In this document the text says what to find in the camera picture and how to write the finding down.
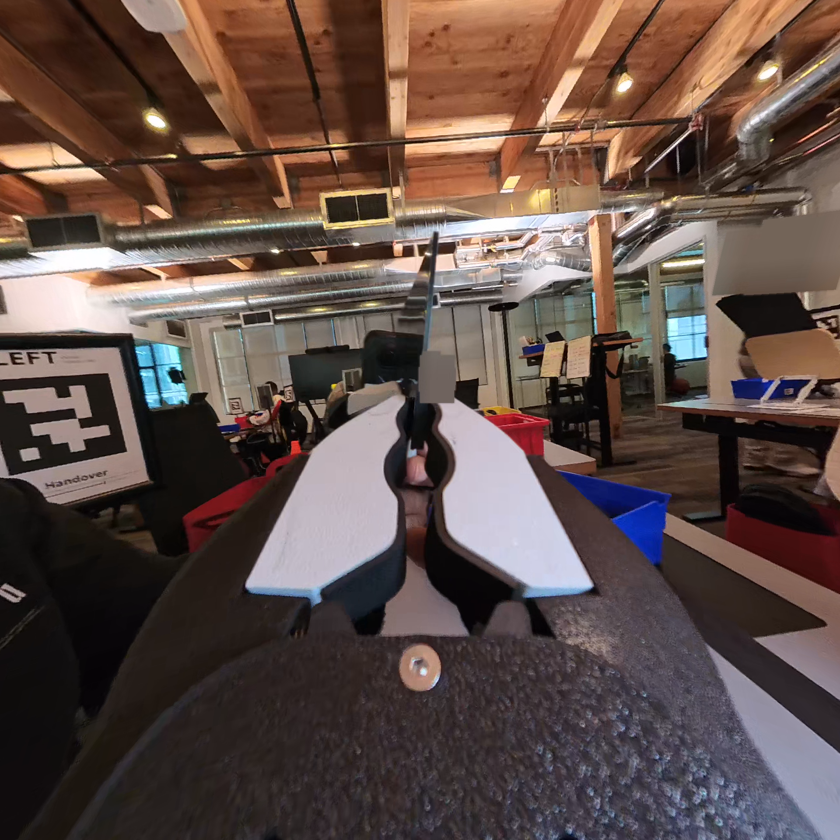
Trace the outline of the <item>blue plastic bin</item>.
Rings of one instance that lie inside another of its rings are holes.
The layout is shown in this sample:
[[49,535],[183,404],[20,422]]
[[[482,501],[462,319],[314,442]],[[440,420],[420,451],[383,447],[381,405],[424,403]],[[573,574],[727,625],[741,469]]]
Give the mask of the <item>blue plastic bin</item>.
[[559,470],[559,473],[609,517],[652,565],[660,565],[671,498],[668,493],[569,471]]

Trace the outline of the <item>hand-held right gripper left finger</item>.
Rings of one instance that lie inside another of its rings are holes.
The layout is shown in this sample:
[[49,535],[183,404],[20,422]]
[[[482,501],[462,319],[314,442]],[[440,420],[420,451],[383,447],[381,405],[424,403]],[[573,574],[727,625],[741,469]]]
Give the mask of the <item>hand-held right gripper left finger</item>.
[[400,490],[411,408],[391,395],[305,459],[245,582],[253,595],[338,604],[357,623],[383,613],[406,578]]

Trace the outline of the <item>black flag panel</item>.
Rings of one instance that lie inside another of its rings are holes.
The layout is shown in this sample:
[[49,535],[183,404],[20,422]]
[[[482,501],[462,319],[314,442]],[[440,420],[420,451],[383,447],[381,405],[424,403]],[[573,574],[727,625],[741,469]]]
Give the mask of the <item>black flag panel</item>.
[[760,377],[839,381],[839,350],[793,292],[730,295],[717,309],[742,332],[744,347]]

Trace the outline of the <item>black wall screen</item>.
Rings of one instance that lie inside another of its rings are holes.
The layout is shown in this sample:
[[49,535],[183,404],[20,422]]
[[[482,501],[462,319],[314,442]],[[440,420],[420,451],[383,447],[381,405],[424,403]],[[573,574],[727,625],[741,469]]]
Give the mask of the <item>black wall screen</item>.
[[288,357],[291,386],[300,402],[325,401],[344,371],[362,367],[362,351],[347,345],[313,349]]

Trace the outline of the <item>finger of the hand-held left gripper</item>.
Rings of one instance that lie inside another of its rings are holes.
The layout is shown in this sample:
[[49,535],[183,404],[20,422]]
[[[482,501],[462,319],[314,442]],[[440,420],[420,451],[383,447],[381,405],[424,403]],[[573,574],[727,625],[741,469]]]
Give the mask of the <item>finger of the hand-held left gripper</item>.
[[392,396],[404,397],[403,388],[397,381],[365,384],[360,390],[351,392],[346,402],[349,417],[355,417],[374,406],[378,406]]

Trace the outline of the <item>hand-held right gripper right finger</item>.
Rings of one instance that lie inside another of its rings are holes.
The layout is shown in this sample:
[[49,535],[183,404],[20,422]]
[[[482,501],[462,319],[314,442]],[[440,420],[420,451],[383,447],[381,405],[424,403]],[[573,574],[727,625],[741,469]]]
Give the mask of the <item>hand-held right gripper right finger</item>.
[[461,402],[435,407],[425,568],[468,633],[480,634],[499,604],[595,592],[535,467],[556,477]]

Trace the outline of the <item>black floor lamp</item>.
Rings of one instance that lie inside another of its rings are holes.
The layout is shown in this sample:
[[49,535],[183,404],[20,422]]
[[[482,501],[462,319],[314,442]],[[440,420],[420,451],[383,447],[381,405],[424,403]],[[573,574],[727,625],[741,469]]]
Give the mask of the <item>black floor lamp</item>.
[[503,339],[503,353],[505,360],[506,372],[506,387],[507,387],[507,402],[508,407],[513,410],[515,406],[515,395],[513,391],[513,376],[511,369],[511,342],[509,333],[509,317],[508,314],[512,310],[518,308],[519,304],[516,301],[498,301],[489,305],[489,312],[498,315],[500,321],[501,334]]

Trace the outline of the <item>blue bin with white label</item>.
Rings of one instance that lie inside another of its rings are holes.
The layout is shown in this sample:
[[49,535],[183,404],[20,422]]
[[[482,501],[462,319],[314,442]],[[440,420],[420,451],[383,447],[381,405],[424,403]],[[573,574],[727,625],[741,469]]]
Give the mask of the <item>blue bin with white label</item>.
[[759,403],[793,401],[801,403],[816,388],[815,377],[781,376],[775,379],[753,377],[731,382],[737,400],[754,400]]

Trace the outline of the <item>silver air duct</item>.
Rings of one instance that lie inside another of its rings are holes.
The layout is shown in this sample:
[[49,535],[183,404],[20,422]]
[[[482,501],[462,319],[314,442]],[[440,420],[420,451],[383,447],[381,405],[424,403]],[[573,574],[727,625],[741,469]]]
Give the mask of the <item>silver air duct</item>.
[[103,224],[105,248],[28,251],[2,238],[2,289],[25,281],[78,280],[87,305],[120,310],[140,328],[153,322],[299,308],[304,316],[409,294],[439,233],[436,293],[477,302],[508,286],[528,295],[557,280],[582,279],[592,259],[589,221],[612,218],[613,264],[657,232],[684,223],[752,222],[804,211],[801,188],[666,197],[597,186],[442,202],[393,201],[395,222],[326,229],[319,208],[154,224]]

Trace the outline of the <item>black trapezoid plate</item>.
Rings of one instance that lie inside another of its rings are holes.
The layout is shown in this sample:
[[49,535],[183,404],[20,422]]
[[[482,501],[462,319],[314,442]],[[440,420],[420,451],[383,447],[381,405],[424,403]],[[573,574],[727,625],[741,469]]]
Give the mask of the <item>black trapezoid plate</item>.
[[406,455],[409,459],[419,456],[426,444],[429,416],[436,396],[436,354],[430,350],[435,301],[436,266],[439,251],[439,233],[432,233],[422,258],[419,271],[406,299],[406,305],[397,320],[397,331],[407,336],[409,350],[416,351],[417,376],[412,391],[411,416],[408,431],[410,439]]

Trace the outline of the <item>black cap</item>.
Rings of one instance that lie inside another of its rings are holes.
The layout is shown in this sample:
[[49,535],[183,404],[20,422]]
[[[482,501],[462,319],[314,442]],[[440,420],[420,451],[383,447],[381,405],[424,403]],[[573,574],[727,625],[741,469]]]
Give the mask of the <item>black cap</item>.
[[761,522],[821,536],[834,533],[820,509],[781,486],[757,483],[745,486],[731,505],[733,511]]

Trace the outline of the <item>white ceiling access point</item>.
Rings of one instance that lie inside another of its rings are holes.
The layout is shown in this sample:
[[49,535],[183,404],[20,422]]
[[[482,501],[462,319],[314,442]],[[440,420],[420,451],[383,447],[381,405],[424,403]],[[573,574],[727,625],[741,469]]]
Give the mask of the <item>white ceiling access point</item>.
[[122,5],[148,32],[172,35],[186,30],[187,19],[179,1],[124,0]]

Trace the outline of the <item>grey side table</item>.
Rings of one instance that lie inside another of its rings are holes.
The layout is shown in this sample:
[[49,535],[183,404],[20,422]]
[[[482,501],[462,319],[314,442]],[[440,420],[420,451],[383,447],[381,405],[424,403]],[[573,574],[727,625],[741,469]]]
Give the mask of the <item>grey side table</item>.
[[546,439],[543,441],[543,458],[553,469],[581,476],[593,476],[597,470],[594,457],[566,448]]

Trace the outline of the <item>wooden support post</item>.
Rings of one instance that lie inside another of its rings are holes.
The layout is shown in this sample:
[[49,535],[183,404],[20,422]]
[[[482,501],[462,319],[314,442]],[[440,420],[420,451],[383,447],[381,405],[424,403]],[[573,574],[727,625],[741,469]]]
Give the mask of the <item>wooden support post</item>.
[[[617,331],[616,294],[613,268],[613,226],[610,215],[597,214],[589,221],[589,239],[593,291],[595,294],[595,333]],[[597,394],[600,418],[602,467],[613,466],[613,443],[623,434],[623,406],[621,382],[606,372],[617,373],[619,353],[616,350],[596,350],[593,381]]]

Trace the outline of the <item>black ceiling pipe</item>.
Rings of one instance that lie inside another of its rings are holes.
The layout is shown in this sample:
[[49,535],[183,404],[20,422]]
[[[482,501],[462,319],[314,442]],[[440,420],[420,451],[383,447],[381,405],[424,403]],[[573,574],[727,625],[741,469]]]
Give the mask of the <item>black ceiling pipe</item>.
[[648,128],[669,128],[681,124],[689,124],[692,117],[659,118],[659,119],[599,119],[561,122],[548,128],[508,129],[506,131],[487,131],[470,133],[449,133],[435,136],[416,136],[404,139],[376,139],[363,141],[347,141],[341,143],[320,143],[299,146],[282,146],[272,148],[257,148],[255,150],[238,150],[216,153],[168,153],[159,155],[126,157],[107,157],[104,161],[79,161],[68,164],[43,164],[25,167],[13,167],[1,163],[2,175],[33,175],[45,172],[73,172],[80,169],[91,169],[95,172],[115,171],[141,166],[176,165],[183,163],[206,163],[217,161],[250,161],[268,157],[286,157],[297,154],[328,154],[339,151],[369,151],[390,150],[392,148],[405,149],[407,146],[427,144],[463,144],[479,140],[519,140],[541,139],[553,134],[602,132],[608,130],[630,130]]

